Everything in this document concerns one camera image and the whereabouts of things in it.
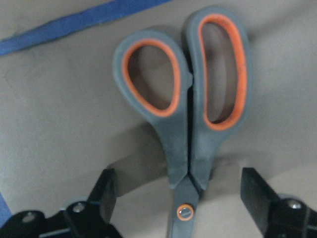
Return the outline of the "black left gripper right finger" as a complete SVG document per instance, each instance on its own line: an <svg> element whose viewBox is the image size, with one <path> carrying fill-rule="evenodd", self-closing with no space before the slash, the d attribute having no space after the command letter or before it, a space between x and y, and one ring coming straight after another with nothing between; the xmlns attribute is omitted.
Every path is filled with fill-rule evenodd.
<svg viewBox="0 0 317 238"><path fill-rule="evenodd" d="M256 169L251 167L242 169L240 197L257 228L264 236L269 226L270 207L280 201L280 197Z"/></svg>

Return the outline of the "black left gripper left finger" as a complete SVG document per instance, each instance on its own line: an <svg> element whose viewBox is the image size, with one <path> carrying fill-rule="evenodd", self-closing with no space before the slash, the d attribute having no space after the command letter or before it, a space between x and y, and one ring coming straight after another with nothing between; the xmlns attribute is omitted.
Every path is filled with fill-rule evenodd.
<svg viewBox="0 0 317 238"><path fill-rule="evenodd" d="M101 218L105 223L110 223L116 204L115 169L104 169L102 171L87 202L98 205Z"/></svg>

